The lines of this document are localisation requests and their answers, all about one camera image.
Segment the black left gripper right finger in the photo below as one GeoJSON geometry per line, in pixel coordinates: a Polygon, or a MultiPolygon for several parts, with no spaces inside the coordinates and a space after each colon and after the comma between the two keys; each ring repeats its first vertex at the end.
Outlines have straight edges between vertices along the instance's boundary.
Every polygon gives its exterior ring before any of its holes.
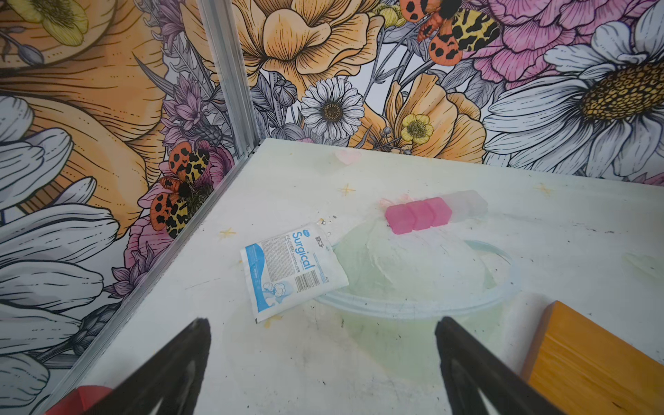
{"type": "Polygon", "coordinates": [[[440,370],[454,414],[560,414],[473,335],[446,316],[435,330],[440,370]]]}

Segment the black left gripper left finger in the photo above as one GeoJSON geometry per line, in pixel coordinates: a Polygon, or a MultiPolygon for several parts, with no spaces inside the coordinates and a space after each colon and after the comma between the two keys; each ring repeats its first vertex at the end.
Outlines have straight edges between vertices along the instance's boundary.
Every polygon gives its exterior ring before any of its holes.
{"type": "Polygon", "coordinates": [[[209,360],[209,320],[197,318],[87,414],[182,414],[195,411],[209,360]]]}

